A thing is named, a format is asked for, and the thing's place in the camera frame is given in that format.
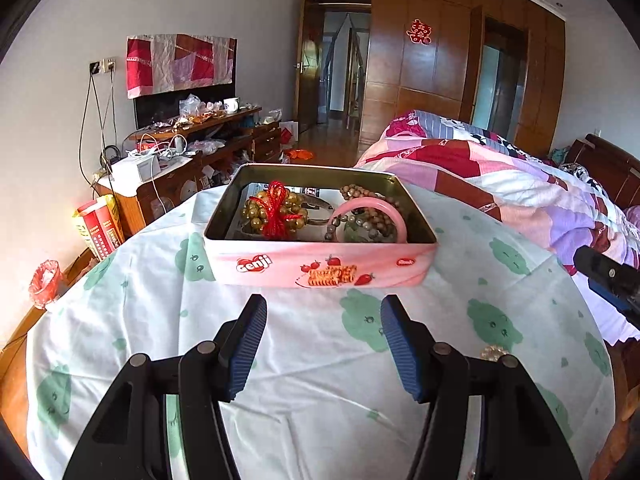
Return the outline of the person's right hand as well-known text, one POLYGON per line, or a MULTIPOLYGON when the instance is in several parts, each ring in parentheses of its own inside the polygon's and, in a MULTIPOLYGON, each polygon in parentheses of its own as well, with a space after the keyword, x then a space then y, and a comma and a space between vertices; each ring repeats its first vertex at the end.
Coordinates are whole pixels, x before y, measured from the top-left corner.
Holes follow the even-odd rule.
POLYGON ((614 467, 622 460, 630 441, 631 417, 638 410, 639 386, 632 388, 626 396, 620 416, 608 434, 605 445, 591 466, 589 480, 606 479, 614 467))

